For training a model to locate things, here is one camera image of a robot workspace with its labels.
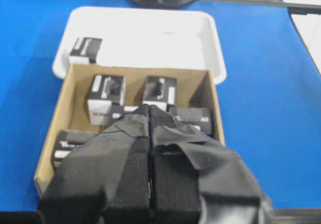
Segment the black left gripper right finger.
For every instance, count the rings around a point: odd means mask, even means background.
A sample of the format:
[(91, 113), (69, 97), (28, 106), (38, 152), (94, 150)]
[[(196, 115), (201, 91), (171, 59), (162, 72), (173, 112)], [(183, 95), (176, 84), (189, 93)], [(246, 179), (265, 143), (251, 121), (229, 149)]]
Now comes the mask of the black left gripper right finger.
[(270, 202), (240, 156), (149, 108), (157, 223), (267, 223)]

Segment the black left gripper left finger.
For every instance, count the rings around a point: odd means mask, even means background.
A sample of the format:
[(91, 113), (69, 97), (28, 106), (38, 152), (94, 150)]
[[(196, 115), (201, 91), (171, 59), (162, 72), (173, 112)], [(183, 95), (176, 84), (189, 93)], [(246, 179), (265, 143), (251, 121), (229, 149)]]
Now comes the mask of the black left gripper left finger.
[(68, 154), (43, 194), (42, 223), (149, 221), (149, 106)]

